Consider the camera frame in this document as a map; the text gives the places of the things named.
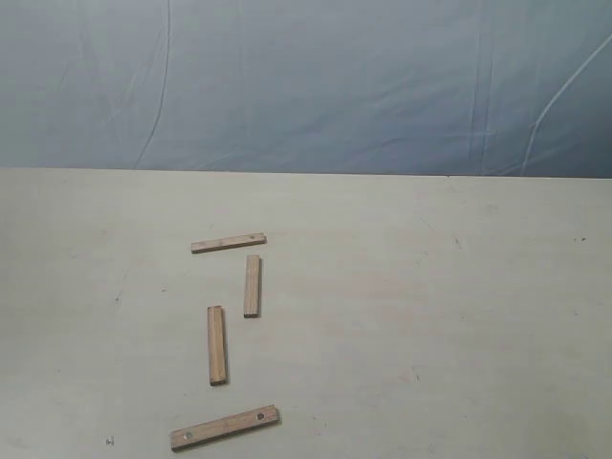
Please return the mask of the blue-grey backdrop cloth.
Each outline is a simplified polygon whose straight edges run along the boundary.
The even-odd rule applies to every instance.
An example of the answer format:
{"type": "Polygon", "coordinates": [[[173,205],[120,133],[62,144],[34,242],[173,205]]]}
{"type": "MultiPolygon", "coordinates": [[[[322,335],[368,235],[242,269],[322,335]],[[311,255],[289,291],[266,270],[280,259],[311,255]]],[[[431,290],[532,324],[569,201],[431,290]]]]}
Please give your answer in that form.
{"type": "Polygon", "coordinates": [[[1,163],[611,174],[607,1],[5,1],[1,163]]]}

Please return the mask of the wooden stick with holes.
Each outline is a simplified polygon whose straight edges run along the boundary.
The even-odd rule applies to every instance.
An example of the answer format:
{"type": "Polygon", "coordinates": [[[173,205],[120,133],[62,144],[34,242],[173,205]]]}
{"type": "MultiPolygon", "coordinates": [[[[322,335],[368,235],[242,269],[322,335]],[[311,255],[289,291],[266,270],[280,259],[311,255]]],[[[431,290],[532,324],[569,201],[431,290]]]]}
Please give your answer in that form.
{"type": "Polygon", "coordinates": [[[174,452],[194,448],[250,430],[276,425],[279,422],[279,411],[275,405],[271,404],[174,430],[170,433],[170,448],[174,452]]]}
{"type": "Polygon", "coordinates": [[[267,236],[263,232],[258,232],[193,242],[190,245],[190,251],[192,254],[198,254],[210,251],[221,251],[240,247],[262,245],[266,243],[267,236]]]}

